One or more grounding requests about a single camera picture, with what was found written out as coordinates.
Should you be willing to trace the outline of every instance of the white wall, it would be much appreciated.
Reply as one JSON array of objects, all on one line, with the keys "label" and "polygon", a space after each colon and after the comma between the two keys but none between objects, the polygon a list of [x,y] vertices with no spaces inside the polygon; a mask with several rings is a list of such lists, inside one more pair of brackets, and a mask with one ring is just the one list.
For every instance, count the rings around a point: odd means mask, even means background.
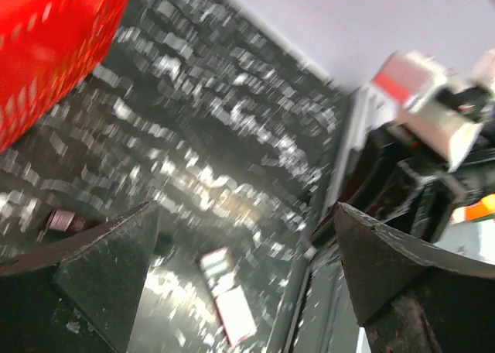
[{"label": "white wall", "polygon": [[338,82],[356,87],[389,53],[417,49],[468,74],[495,47],[488,0],[238,0]]}]

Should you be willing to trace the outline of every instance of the red basket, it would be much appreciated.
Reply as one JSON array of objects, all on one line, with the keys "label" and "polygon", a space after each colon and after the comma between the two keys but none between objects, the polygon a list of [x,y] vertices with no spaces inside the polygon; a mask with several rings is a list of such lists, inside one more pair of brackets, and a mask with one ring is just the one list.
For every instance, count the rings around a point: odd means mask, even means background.
[{"label": "red basket", "polygon": [[128,0],[0,0],[0,152],[110,49]]}]

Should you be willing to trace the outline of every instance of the black and white patterned surface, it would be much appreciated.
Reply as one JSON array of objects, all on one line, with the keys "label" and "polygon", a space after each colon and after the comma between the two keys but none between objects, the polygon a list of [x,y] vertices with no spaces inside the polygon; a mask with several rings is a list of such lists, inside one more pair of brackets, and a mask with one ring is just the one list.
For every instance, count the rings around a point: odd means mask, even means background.
[{"label": "black and white patterned surface", "polygon": [[224,0],[131,0],[105,62],[0,156],[0,253],[43,245],[52,206],[157,200],[178,250],[150,269],[129,352],[226,349],[196,264],[221,246],[258,324],[237,351],[263,351],[347,110]]}]

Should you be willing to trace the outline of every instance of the red stripe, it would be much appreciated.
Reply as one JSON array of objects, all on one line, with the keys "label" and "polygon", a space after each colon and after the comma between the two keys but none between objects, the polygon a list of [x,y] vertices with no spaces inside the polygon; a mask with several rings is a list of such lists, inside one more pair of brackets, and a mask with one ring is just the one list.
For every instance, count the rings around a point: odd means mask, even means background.
[{"label": "red stripe", "polygon": [[379,73],[373,82],[391,97],[397,100],[401,105],[405,104],[411,97],[411,93],[405,87],[384,73]]}]

